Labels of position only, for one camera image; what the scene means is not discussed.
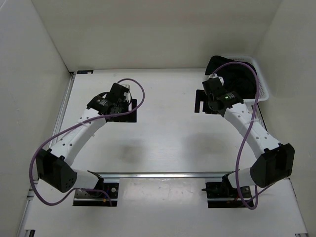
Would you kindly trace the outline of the black shorts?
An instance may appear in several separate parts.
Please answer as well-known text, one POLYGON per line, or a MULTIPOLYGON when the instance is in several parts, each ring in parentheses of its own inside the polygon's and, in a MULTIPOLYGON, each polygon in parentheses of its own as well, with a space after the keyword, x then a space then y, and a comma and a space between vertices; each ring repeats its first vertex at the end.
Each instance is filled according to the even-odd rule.
MULTIPOLYGON (((212 56, 205 70, 205 75, 210 75, 220 66, 234 62, 234 60, 212 56)), ((228 91, 235 91, 242 99, 254 99, 256 96, 256 80, 253 73, 240 64, 227 65, 216 72, 224 80, 224 87, 228 91)))

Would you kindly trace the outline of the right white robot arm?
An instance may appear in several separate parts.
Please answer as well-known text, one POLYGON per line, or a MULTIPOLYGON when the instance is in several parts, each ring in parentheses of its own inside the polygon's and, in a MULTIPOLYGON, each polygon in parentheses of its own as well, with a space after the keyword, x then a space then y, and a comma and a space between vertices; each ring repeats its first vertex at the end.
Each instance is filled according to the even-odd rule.
POLYGON ((196 91, 195 113, 219 114, 230 122, 252 149, 256 161, 250 168, 227 173, 222 177, 221 192, 234 197, 241 187, 265 188, 292 174, 295 150, 282 144, 253 117, 244 100, 228 91, 224 79, 211 74, 196 91))

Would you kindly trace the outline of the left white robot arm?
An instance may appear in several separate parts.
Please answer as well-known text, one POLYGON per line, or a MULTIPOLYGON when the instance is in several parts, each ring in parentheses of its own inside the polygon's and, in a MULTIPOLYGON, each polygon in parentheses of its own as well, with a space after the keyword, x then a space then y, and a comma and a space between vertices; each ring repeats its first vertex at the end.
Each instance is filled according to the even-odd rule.
POLYGON ((72 164, 94 133, 113 118, 107 115, 128 112, 129 85, 114 83, 108 92, 103 92, 87 104, 78 126, 66 132, 48 150, 41 149, 36 157, 38 177, 62 193, 72 188, 85 189, 93 198, 102 195, 103 178, 92 171, 72 168, 72 164))

